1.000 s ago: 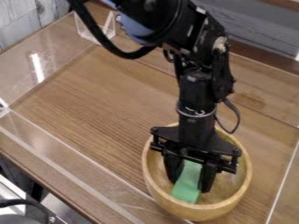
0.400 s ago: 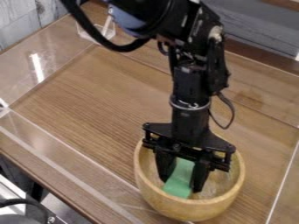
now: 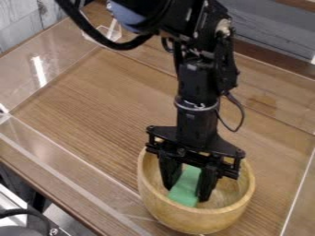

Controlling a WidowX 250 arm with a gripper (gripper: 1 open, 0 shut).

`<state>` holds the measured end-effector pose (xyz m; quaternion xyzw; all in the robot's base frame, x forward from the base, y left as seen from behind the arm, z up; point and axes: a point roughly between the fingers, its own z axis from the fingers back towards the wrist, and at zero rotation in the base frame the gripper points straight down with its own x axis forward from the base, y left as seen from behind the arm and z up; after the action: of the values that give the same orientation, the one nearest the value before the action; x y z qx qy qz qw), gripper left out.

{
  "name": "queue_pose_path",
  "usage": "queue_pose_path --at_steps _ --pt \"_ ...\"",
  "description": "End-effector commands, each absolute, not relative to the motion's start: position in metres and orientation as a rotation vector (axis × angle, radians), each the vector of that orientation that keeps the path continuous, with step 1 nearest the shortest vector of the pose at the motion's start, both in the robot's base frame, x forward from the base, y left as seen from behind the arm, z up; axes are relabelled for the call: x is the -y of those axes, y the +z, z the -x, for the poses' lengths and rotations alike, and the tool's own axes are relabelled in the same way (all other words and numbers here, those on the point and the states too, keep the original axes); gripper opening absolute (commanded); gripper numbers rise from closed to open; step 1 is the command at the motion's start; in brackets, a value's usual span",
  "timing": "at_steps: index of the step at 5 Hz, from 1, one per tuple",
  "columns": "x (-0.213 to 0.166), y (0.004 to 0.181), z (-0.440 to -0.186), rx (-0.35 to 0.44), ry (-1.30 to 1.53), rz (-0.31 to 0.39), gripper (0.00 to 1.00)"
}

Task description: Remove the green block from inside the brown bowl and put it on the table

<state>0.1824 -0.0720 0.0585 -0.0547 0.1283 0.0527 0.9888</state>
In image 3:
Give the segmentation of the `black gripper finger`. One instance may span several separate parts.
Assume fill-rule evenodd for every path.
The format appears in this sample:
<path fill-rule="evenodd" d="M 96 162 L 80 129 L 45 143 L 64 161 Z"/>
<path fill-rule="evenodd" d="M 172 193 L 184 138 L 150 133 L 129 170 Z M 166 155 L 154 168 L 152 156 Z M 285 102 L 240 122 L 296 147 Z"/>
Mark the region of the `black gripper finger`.
<path fill-rule="evenodd" d="M 166 190 L 172 188 L 181 176 L 181 164 L 168 156 L 158 158 L 162 184 Z"/>
<path fill-rule="evenodd" d="M 197 200 L 205 202 L 209 200 L 212 189 L 217 182 L 217 168 L 214 166 L 206 165 L 198 174 L 196 194 Z"/>

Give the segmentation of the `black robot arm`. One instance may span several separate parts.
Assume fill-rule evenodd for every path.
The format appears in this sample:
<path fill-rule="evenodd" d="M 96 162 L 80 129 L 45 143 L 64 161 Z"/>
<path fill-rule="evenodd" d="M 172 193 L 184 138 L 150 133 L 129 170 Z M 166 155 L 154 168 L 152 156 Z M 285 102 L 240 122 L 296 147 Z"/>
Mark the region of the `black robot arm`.
<path fill-rule="evenodd" d="M 149 126 L 146 151 L 157 156 L 162 184 L 172 188 L 181 166 L 200 168 L 196 197 L 209 199 L 217 180 L 238 177 L 244 151 L 217 133 L 220 98 L 237 86 L 233 32 L 226 8 L 217 0 L 109 0 L 121 26 L 140 35 L 172 41 L 178 81 L 173 126 Z"/>

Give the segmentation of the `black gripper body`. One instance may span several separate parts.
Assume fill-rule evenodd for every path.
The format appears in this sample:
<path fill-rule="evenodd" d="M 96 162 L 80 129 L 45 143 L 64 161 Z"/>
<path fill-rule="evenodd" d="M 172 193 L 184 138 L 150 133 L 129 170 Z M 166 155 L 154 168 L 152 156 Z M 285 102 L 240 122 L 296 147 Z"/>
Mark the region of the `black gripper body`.
<path fill-rule="evenodd" d="M 217 168 L 217 180 L 237 179 L 244 151 L 232 145 L 217 132 L 220 100 L 213 103 L 190 102 L 181 96 L 174 99 L 177 122 L 174 126 L 150 125 L 146 128 L 149 141 L 146 151 L 168 156 L 181 165 L 200 170 L 206 166 Z"/>

